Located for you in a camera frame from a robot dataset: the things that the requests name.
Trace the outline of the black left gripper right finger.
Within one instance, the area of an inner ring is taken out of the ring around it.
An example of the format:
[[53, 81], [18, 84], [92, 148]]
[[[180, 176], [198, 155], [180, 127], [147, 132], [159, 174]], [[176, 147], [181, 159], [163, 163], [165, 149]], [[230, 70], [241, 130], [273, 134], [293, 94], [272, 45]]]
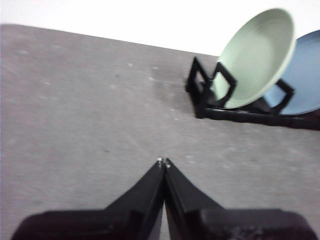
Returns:
[[172, 240], [314, 240], [308, 221], [277, 208], [227, 209], [166, 158], [165, 208]]

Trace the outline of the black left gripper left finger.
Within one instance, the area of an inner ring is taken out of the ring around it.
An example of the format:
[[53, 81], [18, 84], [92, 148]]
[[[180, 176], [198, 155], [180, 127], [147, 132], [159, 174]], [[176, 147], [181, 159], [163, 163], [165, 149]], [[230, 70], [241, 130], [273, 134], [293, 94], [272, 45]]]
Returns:
[[162, 158], [103, 209], [53, 210], [25, 218], [14, 240], [147, 240], [161, 223], [165, 166]]

